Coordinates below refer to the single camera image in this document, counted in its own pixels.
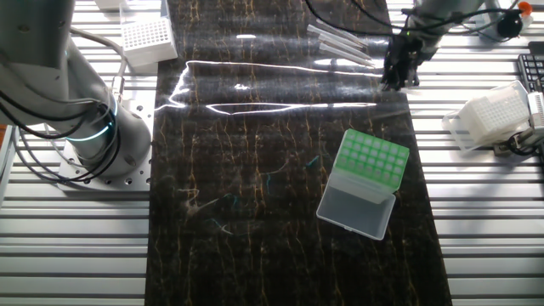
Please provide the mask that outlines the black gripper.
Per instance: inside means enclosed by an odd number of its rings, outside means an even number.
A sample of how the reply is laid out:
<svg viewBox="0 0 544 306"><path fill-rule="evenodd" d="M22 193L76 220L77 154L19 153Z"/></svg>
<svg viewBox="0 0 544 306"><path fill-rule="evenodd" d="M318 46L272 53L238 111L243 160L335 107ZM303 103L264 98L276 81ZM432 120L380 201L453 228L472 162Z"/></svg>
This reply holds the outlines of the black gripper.
<svg viewBox="0 0 544 306"><path fill-rule="evenodd" d="M426 45L418 37L394 36L390 41L384 59L384 73L381 80L382 90L396 90L398 76L405 76L402 70L413 69L400 84L401 89L413 89L419 86L419 77L415 71L424 61L431 60L436 53L435 45Z"/></svg>

